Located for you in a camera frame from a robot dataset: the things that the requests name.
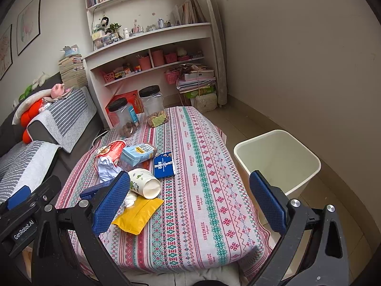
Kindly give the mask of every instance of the framed picture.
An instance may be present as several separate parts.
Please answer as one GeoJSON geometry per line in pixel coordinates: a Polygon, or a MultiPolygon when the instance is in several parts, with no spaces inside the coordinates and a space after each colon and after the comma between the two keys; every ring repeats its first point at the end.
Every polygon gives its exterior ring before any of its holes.
{"type": "Polygon", "coordinates": [[[0,38],[0,80],[12,65],[12,46],[11,46],[12,25],[4,32],[0,38]]]}
{"type": "Polygon", "coordinates": [[[40,35],[41,0],[32,0],[17,17],[17,55],[40,35]]]}

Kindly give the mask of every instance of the plastic jar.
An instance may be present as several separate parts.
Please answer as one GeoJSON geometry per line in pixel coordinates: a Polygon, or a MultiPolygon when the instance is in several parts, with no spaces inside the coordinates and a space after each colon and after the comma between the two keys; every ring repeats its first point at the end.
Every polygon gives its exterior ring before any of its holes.
{"type": "Polygon", "coordinates": [[[155,128],[169,121],[164,108],[163,95],[158,85],[148,86],[139,91],[148,126],[155,128]]]}
{"type": "Polygon", "coordinates": [[[109,117],[112,125],[120,136],[130,137],[139,125],[134,107],[126,98],[119,98],[108,106],[109,117]]]}

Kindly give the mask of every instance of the orange cushion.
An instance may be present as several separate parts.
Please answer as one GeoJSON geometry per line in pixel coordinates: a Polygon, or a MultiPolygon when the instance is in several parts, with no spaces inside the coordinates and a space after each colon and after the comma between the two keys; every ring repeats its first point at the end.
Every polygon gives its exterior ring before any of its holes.
{"type": "Polygon", "coordinates": [[[25,143],[25,144],[29,144],[30,142],[32,142],[32,139],[30,138],[28,132],[26,131],[26,129],[24,130],[24,133],[22,134],[22,141],[25,143]]]}
{"type": "Polygon", "coordinates": [[[33,105],[29,109],[29,117],[33,119],[39,114],[39,109],[42,105],[42,99],[38,100],[37,102],[33,103],[33,105]]]}
{"type": "Polygon", "coordinates": [[[31,120],[32,119],[30,118],[28,111],[26,111],[24,114],[21,115],[21,126],[26,128],[26,126],[29,124],[31,120]]]}

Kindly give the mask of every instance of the yellow package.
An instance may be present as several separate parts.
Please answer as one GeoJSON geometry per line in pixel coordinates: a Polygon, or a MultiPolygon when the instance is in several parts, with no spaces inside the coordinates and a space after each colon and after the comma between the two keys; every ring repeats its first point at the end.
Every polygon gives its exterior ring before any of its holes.
{"type": "Polygon", "coordinates": [[[138,235],[143,230],[155,211],[164,203],[159,198],[148,200],[139,196],[134,205],[127,207],[112,224],[117,225],[123,231],[138,235]]]}

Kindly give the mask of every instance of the gray sofa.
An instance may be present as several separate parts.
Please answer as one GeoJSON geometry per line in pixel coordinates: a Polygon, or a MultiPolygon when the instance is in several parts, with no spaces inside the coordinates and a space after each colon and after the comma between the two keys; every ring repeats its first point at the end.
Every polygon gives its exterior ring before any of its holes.
{"type": "MultiPolygon", "coordinates": [[[[60,73],[50,77],[41,87],[34,90],[33,93],[44,89],[50,89],[57,83],[62,83],[60,73]]],[[[5,155],[18,142],[22,141],[22,133],[25,129],[20,125],[12,125],[12,119],[15,111],[16,109],[8,115],[0,126],[0,157],[5,155]]],[[[96,138],[102,128],[102,121],[98,113],[96,113],[87,125],[82,136],[75,144],[71,153],[67,153],[62,149],[57,151],[46,178],[50,175],[56,175],[60,179],[63,186],[76,163],[91,148],[94,138],[96,138]]],[[[38,121],[32,122],[28,127],[28,130],[34,140],[57,144],[46,128],[38,121]]]]}

